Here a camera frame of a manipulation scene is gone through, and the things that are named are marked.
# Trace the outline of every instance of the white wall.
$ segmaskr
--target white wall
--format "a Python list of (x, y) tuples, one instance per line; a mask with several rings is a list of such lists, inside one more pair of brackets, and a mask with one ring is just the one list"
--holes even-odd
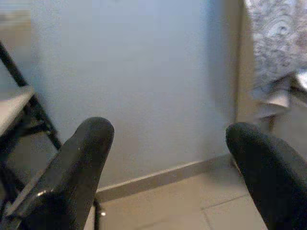
[(237, 0), (33, 1), (22, 69), (60, 138), (90, 116), (115, 127), (100, 187), (227, 153), (239, 9)]

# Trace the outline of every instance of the black metal frame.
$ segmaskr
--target black metal frame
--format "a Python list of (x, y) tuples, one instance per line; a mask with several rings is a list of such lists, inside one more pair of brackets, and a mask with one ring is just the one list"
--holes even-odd
[[(14, 60), (11, 58), (10, 54), (8, 53), (1, 41), (0, 59), (19, 87), (28, 85), (22, 73), (17, 68)], [(41, 104), (38, 102), (35, 95), (30, 99), (28, 105), (24, 108), (24, 111), (26, 113), (26, 122), (23, 121), (21, 124), (17, 125), (8, 136), (6, 135), (5, 139), (10, 140), (7, 143), (11, 142), (11, 139), (17, 140), (19, 137), (33, 135), (39, 132), (45, 132), (54, 147), (59, 150), (62, 146), (62, 143), (57, 137), (57, 131), (52, 125), (49, 117), (47, 116)], [(29, 124), (31, 122), (32, 114), (34, 115), (33, 117), (37, 120), (38, 124), (32, 127), (24, 127), (24, 125)], [(7, 196), (0, 207), (1, 221), (6, 203), (14, 202), (14, 200), (18, 196), (18, 192), (20, 192), (24, 188), (24, 184), (19, 181), (17, 177), (6, 167), (4, 162), (0, 162), (0, 180), (2, 181), (7, 193)], [(93, 205), (95, 207), (94, 229), (99, 230), (101, 207), (96, 199), (94, 200)]]
[[(28, 83), (24, 79), (22, 73), (17, 68), (14, 60), (11, 58), (9, 52), (5, 49), (5, 46), (2, 44), (1, 41), (0, 41), (0, 59), (1, 59), (4, 66), (9, 71), (9, 73), (11, 74), (11, 76), (13, 77), (13, 79), (15, 80), (15, 82), (17, 83), (17, 85), (19, 87), (23, 87), (23, 86), (28, 85)], [(61, 148), (62, 144), (61, 144), (61, 141), (56, 136), (57, 131), (54, 128), (54, 126), (52, 125), (52, 123), (51, 123), (50, 119), (48, 118), (47, 114), (45, 113), (43, 107), (38, 102), (38, 100), (35, 96), (33, 96), (30, 99), (29, 105), (30, 105), (31, 109), (33, 109), (34, 112), (35, 112), (34, 117), (36, 118), (36, 120), (44, 123), (43, 126), (39, 126), (41, 129), (38, 129), (39, 127), (36, 127), (36, 129), (34, 129), (34, 130), (32, 128), (30, 128), (29, 132), (31, 134), (34, 134), (34, 133), (37, 133), (37, 132), (42, 132), (42, 131), (46, 132), (46, 134), (48, 135), (48, 137), (49, 137), (50, 141), (52, 142), (52, 144), (54, 145), (54, 147), (57, 150), (59, 150)]]

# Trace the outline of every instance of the beige floor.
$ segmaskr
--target beige floor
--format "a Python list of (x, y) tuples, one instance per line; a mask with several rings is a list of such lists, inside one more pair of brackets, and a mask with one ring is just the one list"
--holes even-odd
[(239, 173), (225, 168), (102, 204), (101, 230), (266, 230)]

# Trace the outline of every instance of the baseboard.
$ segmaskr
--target baseboard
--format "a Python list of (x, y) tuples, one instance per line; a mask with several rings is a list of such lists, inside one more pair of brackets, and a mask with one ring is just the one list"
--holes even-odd
[(96, 198), (100, 203), (102, 203), (153, 189), (165, 184), (181, 181), (200, 173), (230, 166), (230, 155), (224, 155), (208, 161), (195, 161), (120, 184), (100, 188), (97, 190)]

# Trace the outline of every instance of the patterned fabric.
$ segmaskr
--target patterned fabric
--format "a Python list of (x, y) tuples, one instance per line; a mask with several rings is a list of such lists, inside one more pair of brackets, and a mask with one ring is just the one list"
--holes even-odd
[(255, 87), (307, 68), (307, 0), (245, 0), (251, 18)]

